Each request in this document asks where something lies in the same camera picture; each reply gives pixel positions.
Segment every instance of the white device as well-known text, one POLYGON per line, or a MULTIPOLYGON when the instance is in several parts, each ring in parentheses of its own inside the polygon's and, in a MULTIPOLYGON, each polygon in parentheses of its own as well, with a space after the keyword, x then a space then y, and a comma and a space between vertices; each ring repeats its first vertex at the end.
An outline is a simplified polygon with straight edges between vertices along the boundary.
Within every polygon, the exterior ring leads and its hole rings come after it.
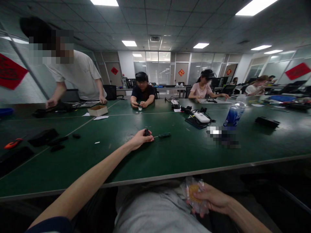
POLYGON ((205 116, 203 113, 195 113, 194 116, 201 122, 201 123, 209 123, 211 121, 210 118, 205 116))

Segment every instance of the screwdriver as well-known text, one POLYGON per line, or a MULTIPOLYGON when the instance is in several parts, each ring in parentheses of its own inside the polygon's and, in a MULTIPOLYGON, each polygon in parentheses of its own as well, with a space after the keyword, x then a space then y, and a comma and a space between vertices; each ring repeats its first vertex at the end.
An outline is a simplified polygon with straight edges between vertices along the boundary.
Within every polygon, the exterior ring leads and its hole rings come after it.
POLYGON ((20 144, 20 143, 23 141, 23 138, 24 138, 24 137, 15 139, 15 141, 10 142, 9 144, 7 144, 7 145, 4 147, 4 149, 10 150, 10 149, 15 148, 18 144, 20 144))
POLYGON ((171 136, 171 133, 164 133, 164 134, 159 134, 158 136, 155 136, 155 137, 153 137, 153 138, 157 138, 157 137, 159 137, 159 138, 168 138, 168 137, 170 137, 171 136))

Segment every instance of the hand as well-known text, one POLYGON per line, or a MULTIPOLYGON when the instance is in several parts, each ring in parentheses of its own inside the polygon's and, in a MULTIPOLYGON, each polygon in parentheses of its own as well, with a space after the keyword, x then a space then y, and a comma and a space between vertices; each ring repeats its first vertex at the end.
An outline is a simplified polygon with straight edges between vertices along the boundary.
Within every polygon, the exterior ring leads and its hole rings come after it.
POLYGON ((227 95, 227 94, 224 94, 224 93, 220 94, 220 96, 221 96, 221 97, 225 97, 225 98, 230 99, 230 96, 229 96, 229 95, 227 95))
POLYGON ((140 130, 137 132, 137 134, 127 143, 129 143, 132 146, 132 151, 140 148, 140 146, 145 142, 152 142, 155 139, 151 135, 152 132, 149 130, 150 136, 145 137, 144 136, 145 130, 140 130))
POLYGON ((136 101, 132 101, 131 105, 133 108, 138 108, 138 103, 136 101))
POLYGON ((46 104, 45 104, 45 108, 51 108, 51 107, 55 107, 58 103, 58 100, 56 99, 49 99, 46 104))
POLYGON ((145 101, 140 102, 140 107, 146 108, 148 107, 148 104, 145 101))
POLYGON ((103 95, 100 95, 100 96, 99 96, 99 101, 100 101, 102 104, 106 104, 106 103, 107 103, 107 100, 106 100, 106 98, 105 98, 103 95))
POLYGON ((200 185, 200 187, 203 191, 200 193, 194 193, 193 195, 195 198, 207 200, 207 207, 212 211, 226 215, 229 213, 229 205, 235 201, 232 197, 224 194, 207 183, 204 183, 204 186, 200 185))

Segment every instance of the woman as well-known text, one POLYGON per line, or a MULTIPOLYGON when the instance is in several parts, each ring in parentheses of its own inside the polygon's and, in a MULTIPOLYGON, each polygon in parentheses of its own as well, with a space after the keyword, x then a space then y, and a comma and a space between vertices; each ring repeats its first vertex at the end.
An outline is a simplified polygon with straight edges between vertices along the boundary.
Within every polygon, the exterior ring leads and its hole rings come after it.
POLYGON ((211 74, 212 70, 203 70, 201 72, 201 77, 196 81, 196 83, 193 85, 193 87, 190 90, 189 99, 196 99, 198 102, 200 102, 200 99, 203 99, 206 94, 209 94, 212 98, 217 97, 225 97, 230 98, 227 94, 214 94, 212 92, 211 87, 209 86, 209 83, 211 82, 211 74))
POLYGON ((263 95, 265 93, 264 84, 268 81, 267 75, 260 76, 256 81, 252 82, 245 90, 247 96, 263 95))
POLYGON ((237 85, 237 81, 238 81, 238 77, 235 77, 232 82, 230 83, 230 85, 237 85))

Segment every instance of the ceiling light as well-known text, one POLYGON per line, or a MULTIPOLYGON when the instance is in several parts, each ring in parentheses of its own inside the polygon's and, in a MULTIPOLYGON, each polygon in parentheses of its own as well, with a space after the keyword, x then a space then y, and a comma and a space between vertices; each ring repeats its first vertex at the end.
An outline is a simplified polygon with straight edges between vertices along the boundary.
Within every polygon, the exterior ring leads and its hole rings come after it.
POLYGON ((273 50, 270 52, 266 52, 265 54, 273 54, 273 53, 277 53, 277 52, 282 52, 283 50, 273 50))
POLYGON ((122 41, 125 46, 128 47, 137 47, 135 41, 123 40, 122 41))
POLYGON ((252 0, 242 10, 236 13, 236 15, 254 16, 255 14, 261 12, 263 9, 267 8, 276 1, 277 0, 252 0))
POLYGON ((100 6, 119 6, 117 0, 91 0, 91 2, 100 6))
POLYGON ((272 45, 262 45, 262 46, 259 46, 257 48, 253 48, 251 50, 262 50, 262 49, 266 49, 266 48, 269 48, 271 47, 272 45))
POLYGON ((202 48, 205 48, 206 46, 208 46, 209 44, 206 44, 206 43, 199 43, 197 44, 196 46, 194 46, 193 48, 194 49, 202 49, 202 48))

